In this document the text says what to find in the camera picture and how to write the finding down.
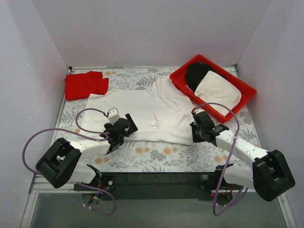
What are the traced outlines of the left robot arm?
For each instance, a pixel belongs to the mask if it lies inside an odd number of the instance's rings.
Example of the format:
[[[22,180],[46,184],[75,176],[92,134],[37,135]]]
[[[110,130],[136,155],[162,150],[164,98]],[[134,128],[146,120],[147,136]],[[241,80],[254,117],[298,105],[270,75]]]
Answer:
[[[36,170],[54,188],[60,188],[68,182],[81,182],[91,190],[98,189],[102,174],[84,160],[116,151],[124,143],[125,137],[138,131],[129,114],[104,126],[108,138],[71,142],[64,138],[57,139],[37,162]]]

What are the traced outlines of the white t shirt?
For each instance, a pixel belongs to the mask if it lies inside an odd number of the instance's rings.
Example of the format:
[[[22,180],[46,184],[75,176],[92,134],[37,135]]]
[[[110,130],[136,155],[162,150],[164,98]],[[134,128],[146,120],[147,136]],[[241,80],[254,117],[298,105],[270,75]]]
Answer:
[[[80,132],[96,138],[96,132],[104,131],[108,122],[98,111],[117,108],[121,117],[130,114],[138,127],[128,140],[193,145],[190,126],[193,107],[168,77],[157,79],[150,90],[111,89],[105,95],[89,96]]]

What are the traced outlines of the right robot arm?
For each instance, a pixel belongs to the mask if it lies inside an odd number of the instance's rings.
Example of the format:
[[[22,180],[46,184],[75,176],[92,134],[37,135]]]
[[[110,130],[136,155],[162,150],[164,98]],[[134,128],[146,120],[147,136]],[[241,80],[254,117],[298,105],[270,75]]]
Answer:
[[[232,154],[249,167],[242,169],[232,163],[227,168],[217,166],[211,181],[219,188],[225,189],[232,184],[246,187],[271,202],[295,186],[295,179],[282,152],[261,149],[236,137],[228,127],[215,125],[202,109],[191,114],[194,121],[190,126],[195,143],[208,142],[223,150],[232,150]]]

